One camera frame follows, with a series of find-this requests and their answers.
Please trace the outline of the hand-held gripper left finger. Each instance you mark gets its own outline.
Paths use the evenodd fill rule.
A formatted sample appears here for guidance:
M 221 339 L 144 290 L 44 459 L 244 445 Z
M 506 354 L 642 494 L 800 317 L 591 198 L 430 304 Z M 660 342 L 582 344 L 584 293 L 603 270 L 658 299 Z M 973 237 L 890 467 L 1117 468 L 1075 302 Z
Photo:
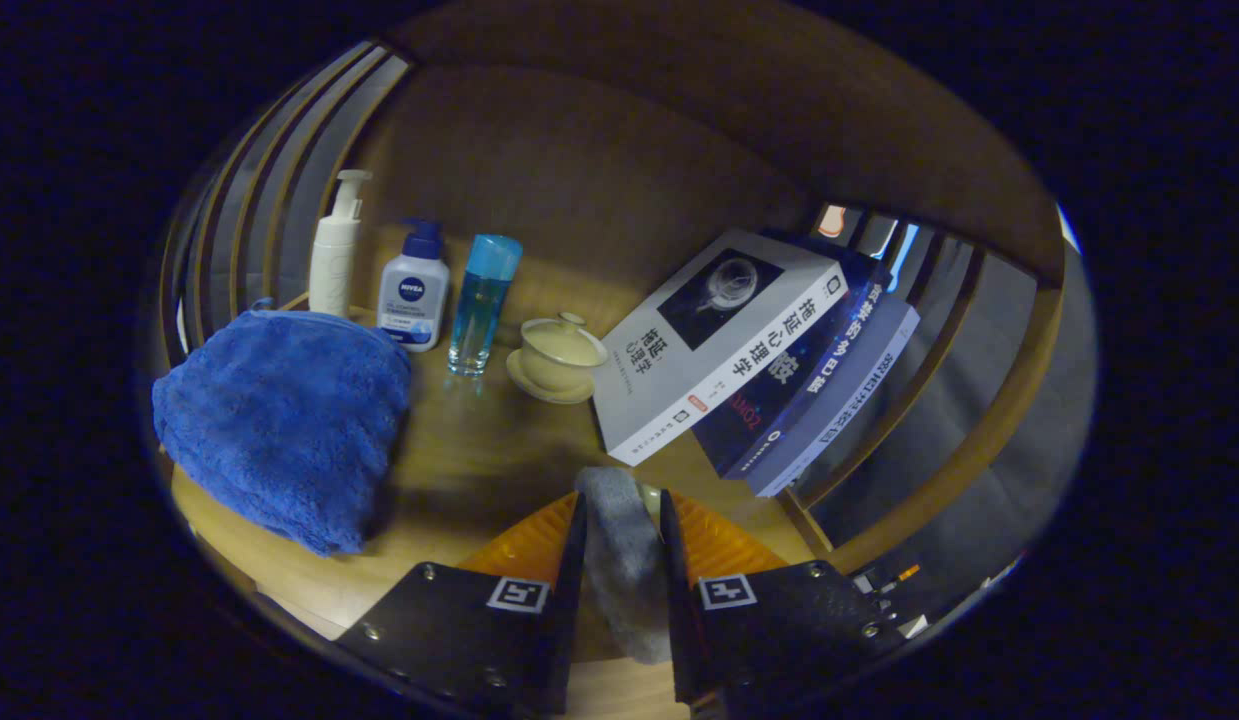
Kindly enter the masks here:
M 445 716 L 561 715 L 587 530 L 570 492 L 462 564 L 418 563 L 337 646 Z

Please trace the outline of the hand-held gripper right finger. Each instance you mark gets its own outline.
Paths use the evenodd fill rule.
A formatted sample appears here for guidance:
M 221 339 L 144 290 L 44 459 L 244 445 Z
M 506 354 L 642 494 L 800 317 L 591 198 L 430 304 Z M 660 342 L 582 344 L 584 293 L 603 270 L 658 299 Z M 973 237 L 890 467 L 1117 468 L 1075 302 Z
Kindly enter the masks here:
M 660 492 L 678 701 L 695 716 L 817 716 L 904 634 L 824 560 L 787 563 L 724 516 Z

